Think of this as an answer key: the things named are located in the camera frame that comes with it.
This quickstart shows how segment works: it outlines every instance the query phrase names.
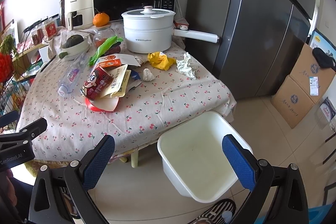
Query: plastic bottle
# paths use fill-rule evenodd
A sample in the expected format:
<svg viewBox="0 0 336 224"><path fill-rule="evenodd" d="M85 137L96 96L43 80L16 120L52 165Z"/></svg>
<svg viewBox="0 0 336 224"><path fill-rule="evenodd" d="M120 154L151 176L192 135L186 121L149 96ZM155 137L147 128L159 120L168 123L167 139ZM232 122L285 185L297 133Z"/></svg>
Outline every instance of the plastic bottle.
<svg viewBox="0 0 336 224"><path fill-rule="evenodd" d="M58 94L62 97L72 92L76 86L81 73L87 66L89 56L83 52L70 65L63 77L58 81Z"/></svg>

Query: crumpled yellow packaging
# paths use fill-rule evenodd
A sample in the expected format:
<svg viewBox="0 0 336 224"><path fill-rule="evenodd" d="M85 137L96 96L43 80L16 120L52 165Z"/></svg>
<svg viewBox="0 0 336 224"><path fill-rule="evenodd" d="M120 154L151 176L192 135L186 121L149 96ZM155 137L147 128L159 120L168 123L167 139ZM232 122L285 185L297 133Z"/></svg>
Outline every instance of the crumpled yellow packaging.
<svg viewBox="0 0 336 224"><path fill-rule="evenodd" d="M168 70L172 64L176 63L174 58L169 58L163 52L148 54L148 61L153 68Z"/></svg>

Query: plastic bin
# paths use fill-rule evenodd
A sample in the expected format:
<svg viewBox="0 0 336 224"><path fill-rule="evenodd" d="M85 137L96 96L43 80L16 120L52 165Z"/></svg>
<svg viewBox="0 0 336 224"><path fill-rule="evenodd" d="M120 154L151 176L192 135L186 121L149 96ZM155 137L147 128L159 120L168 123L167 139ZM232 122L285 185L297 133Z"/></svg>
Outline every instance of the plastic bin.
<svg viewBox="0 0 336 224"><path fill-rule="evenodd" d="M222 151L222 140L232 134L241 146L251 147L218 113L205 112L164 134L157 142L163 170L183 196L201 203L220 198L238 180Z"/></svg>

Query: green plastic bag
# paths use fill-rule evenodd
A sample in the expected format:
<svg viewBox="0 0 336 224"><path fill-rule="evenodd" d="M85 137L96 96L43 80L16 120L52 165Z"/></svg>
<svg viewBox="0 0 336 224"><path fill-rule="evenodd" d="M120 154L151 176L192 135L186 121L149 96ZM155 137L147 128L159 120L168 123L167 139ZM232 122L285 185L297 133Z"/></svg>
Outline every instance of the green plastic bag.
<svg viewBox="0 0 336 224"><path fill-rule="evenodd" d="M121 37L118 38L117 35L114 36L114 37L110 37L110 38L106 39L105 42L98 47L95 55L90 58L89 66L90 67L93 66L97 62L98 58L101 57L104 53L106 53L106 51L112 45L114 45L117 42L122 42L122 41L123 41L123 39Z"/></svg>

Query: green pumpkin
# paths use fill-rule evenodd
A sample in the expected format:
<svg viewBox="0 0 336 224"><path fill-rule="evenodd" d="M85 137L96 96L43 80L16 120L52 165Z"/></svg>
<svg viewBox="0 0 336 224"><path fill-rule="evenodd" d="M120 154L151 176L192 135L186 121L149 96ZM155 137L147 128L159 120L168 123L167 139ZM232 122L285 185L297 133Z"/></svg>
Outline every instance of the green pumpkin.
<svg viewBox="0 0 336 224"><path fill-rule="evenodd" d="M81 35L74 34L67 39L67 42L65 43L65 48L76 46L83 41L84 41L84 38Z"/></svg>

